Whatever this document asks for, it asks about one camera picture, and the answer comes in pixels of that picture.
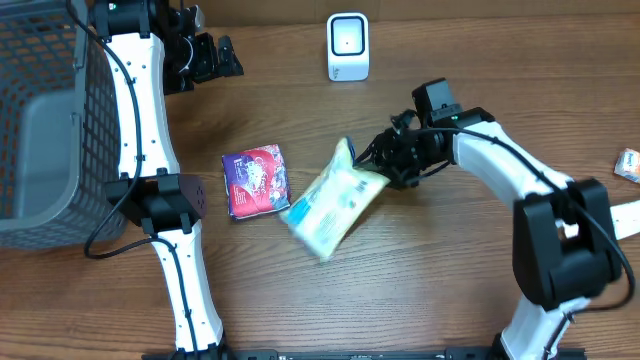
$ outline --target small package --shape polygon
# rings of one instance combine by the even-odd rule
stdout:
[[[640,152],[625,149],[620,153],[613,172],[640,184]]]
[[[369,203],[389,183],[378,173],[354,169],[354,151],[343,138],[329,165],[290,209],[280,213],[294,236],[328,260]]]
[[[267,145],[222,156],[224,181],[233,219],[289,207],[291,191],[278,145]]]

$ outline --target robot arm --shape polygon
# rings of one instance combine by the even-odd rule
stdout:
[[[133,186],[140,135],[144,160],[140,177],[119,210],[145,234],[163,241],[152,244],[169,290],[178,353],[188,359],[197,359],[200,353],[219,358],[226,346],[202,256],[201,219],[207,210],[204,185],[197,176],[180,174],[164,96],[192,90],[194,82],[242,75],[242,66],[228,37],[219,40],[217,52],[211,35],[196,35],[204,25],[197,6],[178,11],[166,0],[96,0],[91,21],[98,37],[126,67],[140,109],[137,134],[129,84],[123,69],[107,53],[121,134],[120,180],[105,184],[107,199],[115,205]]]
[[[400,189],[417,186],[421,171],[445,161],[480,178],[514,213],[513,270],[523,292],[511,324],[496,337],[493,354],[553,358],[571,314],[585,309],[621,276],[621,263],[604,235],[563,203],[570,199],[579,204],[610,238],[619,238],[640,231],[640,224],[626,215],[640,202],[610,207],[606,189],[597,181],[575,182],[536,160],[483,109],[462,111],[444,79],[423,84],[412,95],[417,111],[393,117],[393,128],[376,137],[358,158],[359,166],[388,176],[390,185]],[[416,115],[422,126],[413,130],[409,125]]]

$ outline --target wood grain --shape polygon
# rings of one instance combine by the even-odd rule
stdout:
[[[171,0],[175,8],[179,0]],[[185,0],[200,5],[208,26],[325,23],[331,14],[359,11],[370,21],[460,19],[640,12],[629,0]]]
[[[493,113],[512,138],[576,178],[595,176],[613,203],[640,186],[612,175],[640,149],[640,15],[381,22],[371,75],[330,83],[323,25],[216,28],[246,75],[166,99],[186,173],[204,178],[204,253],[216,308],[236,348],[424,350],[489,345],[519,297],[511,215],[454,168],[417,189],[386,190],[319,263],[275,216],[232,222],[220,156],[279,143],[297,197],[338,139],[358,149],[411,106],[422,82],[447,77],[466,108]],[[123,245],[142,236],[131,227]],[[640,268],[640,237],[623,241]],[[106,261],[80,246],[0,251],[0,358],[137,359],[170,351],[173,318],[150,247]],[[614,301],[624,284],[599,302]],[[592,359],[640,358],[640,306],[585,315],[564,339]]]

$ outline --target black cable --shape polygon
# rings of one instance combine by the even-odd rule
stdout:
[[[133,116],[134,116],[134,122],[135,122],[135,129],[136,129],[136,170],[135,173],[133,175],[133,179],[131,182],[131,185],[129,186],[129,188],[127,189],[127,191],[125,192],[124,196],[113,206],[113,208],[111,209],[111,211],[104,217],[104,219],[100,222],[100,224],[98,224],[98,226],[96,226],[96,228],[91,232],[91,234],[89,235],[89,237],[87,238],[87,241],[84,244],[84,255],[90,259],[107,259],[119,254],[124,253],[125,251],[131,250],[133,248],[136,248],[138,246],[141,245],[145,245],[145,244],[149,244],[152,242],[159,242],[164,244],[165,246],[167,246],[167,248],[169,249],[169,252],[171,252],[171,255],[173,256],[173,260],[176,266],[176,271],[178,273],[178,282],[180,285],[180,296],[182,298],[182,304],[184,305],[184,315],[187,318],[187,323],[189,325],[189,331],[191,333],[191,342],[193,344],[193,352],[195,355],[195,359],[199,360],[199,354],[198,354],[198,344],[197,344],[197,340],[196,340],[196,334],[195,334],[195,328],[193,326],[193,320],[191,319],[191,309],[189,308],[189,305],[187,303],[187,293],[186,293],[186,289],[184,286],[184,279],[182,276],[182,268],[180,267],[180,261],[178,260],[178,255],[176,254],[176,250],[174,248],[174,246],[169,243],[168,241],[164,240],[164,239],[160,239],[157,236],[156,237],[151,237],[148,239],[144,239],[144,240],[139,240],[136,242],[133,242],[131,244],[125,245],[119,249],[110,251],[108,253],[104,253],[104,254],[92,254],[91,253],[91,245],[93,244],[93,242],[95,241],[96,237],[98,236],[98,234],[100,233],[100,231],[104,228],[104,226],[109,222],[109,220],[111,220],[111,218],[113,218],[113,216],[115,215],[115,213],[117,211],[119,211],[119,209],[122,207],[122,204],[124,204],[125,201],[127,201],[130,197],[131,197],[131,193],[133,192],[133,189],[136,187],[139,179],[140,179],[140,173],[142,171],[142,161],[144,160],[143,154],[142,154],[142,130],[141,130],[141,125],[140,125],[140,109],[138,107],[138,98],[136,96],[136,91],[133,87],[133,80],[131,79],[131,76],[129,75],[129,72],[127,71],[127,68],[124,66],[124,64],[122,63],[122,61],[120,60],[120,58],[113,52],[113,50],[111,50],[111,48],[109,48],[104,41],[102,41],[102,39],[100,39],[98,36],[96,36],[88,27],[87,25],[85,25],[76,15],[75,10],[73,9],[72,5],[71,5],[71,0],[66,0],[66,8],[67,8],[67,12],[69,13],[69,16],[71,17],[71,19],[73,20],[73,22],[79,27],[81,28],[89,38],[91,38],[91,40],[93,40],[94,42],[96,42],[107,54],[109,54],[109,56],[111,56],[111,58],[116,62],[116,64],[118,65],[118,67],[120,68],[120,70],[122,71],[122,75],[125,78],[125,81],[127,82],[127,87],[129,88],[129,93],[131,95],[131,102],[132,102],[132,106],[133,106]]]
[[[524,155],[522,155],[518,150],[514,149],[511,145],[505,143],[504,141],[498,139],[497,137],[492,137],[492,136],[471,131],[471,130],[453,129],[453,128],[427,128],[427,129],[420,129],[417,131],[425,134],[426,133],[467,134],[467,135],[475,136],[477,138],[489,141],[498,146],[501,146],[502,148],[507,150],[509,153],[511,153],[511,155],[513,155],[516,159],[518,159],[529,171],[531,171],[533,175],[535,175],[538,179],[540,179],[540,181],[542,181],[547,186],[549,186],[555,193],[565,194],[556,184],[554,184],[546,175],[544,175],[544,173],[542,173],[535,166],[533,166],[533,164],[531,164],[531,162],[529,162],[529,160]],[[571,208],[576,210],[580,216],[582,216],[587,222],[592,224],[598,230],[598,232],[600,232],[602,236],[604,236],[604,238],[609,243],[609,246],[614,251],[615,255],[619,258],[620,263],[622,264],[622,267],[624,268],[624,271],[627,275],[627,280],[629,282],[627,295],[621,301],[612,305],[590,307],[590,308],[585,308],[581,310],[576,310],[574,312],[570,312],[566,316],[569,318],[572,318],[574,315],[581,314],[581,313],[609,311],[609,310],[619,309],[625,306],[631,301],[631,299],[633,299],[633,296],[635,294],[635,288],[636,288],[636,279],[635,279],[635,276],[633,275],[633,269],[631,268],[631,264],[629,264],[629,260],[625,256],[624,252],[622,252],[622,249],[620,249],[620,246],[618,245],[617,240],[613,240],[611,236],[607,233],[607,231],[604,228],[602,228],[602,226],[591,215],[589,215],[589,213],[582,206],[580,206],[580,204],[578,204],[573,199],[569,198],[568,195],[565,194],[564,196],[566,197],[566,200],[568,204],[570,204]]]

